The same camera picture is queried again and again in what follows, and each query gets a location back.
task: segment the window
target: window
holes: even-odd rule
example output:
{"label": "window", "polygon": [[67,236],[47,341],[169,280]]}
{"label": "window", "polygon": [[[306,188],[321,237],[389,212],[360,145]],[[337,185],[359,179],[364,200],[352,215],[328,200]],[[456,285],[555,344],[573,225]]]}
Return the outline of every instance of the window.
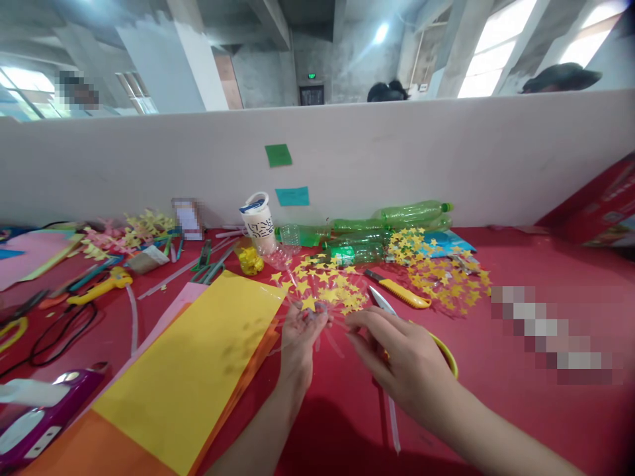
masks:
{"label": "window", "polygon": [[31,120],[70,117],[55,103],[55,86],[43,73],[16,67],[0,67],[0,84]]}
{"label": "window", "polygon": [[139,73],[136,71],[116,73],[116,76],[139,114],[156,114],[158,112]]}
{"label": "window", "polygon": [[491,96],[536,0],[517,0],[485,23],[458,97]]}
{"label": "window", "polygon": [[608,0],[595,7],[560,58],[560,64],[578,63],[586,67],[627,6],[627,0]]}

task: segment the red box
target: red box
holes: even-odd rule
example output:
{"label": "red box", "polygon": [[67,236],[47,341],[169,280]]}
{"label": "red box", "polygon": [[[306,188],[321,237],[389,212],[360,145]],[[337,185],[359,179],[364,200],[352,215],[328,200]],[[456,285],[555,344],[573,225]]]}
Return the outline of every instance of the red box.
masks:
{"label": "red box", "polygon": [[627,155],[536,225],[587,246],[635,246],[635,153]]}

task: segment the door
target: door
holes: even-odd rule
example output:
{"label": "door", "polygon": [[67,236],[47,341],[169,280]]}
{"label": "door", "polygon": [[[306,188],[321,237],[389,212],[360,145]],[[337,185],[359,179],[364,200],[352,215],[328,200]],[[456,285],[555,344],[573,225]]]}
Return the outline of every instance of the door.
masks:
{"label": "door", "polygon": [[318,106],[324,104],[324,86],[300,87],[300,106]]}

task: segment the right hand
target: right hand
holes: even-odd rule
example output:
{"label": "right hand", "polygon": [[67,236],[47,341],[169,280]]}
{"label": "right hand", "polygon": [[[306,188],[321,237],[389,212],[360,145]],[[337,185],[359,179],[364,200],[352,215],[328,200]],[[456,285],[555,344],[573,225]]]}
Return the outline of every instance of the right hand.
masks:
{"label": "right hand", "polygon": [[377,382],[411,418],[438,434],[460,384],[428,331],[376,306],[348,315],[346,324],[347,337]]}

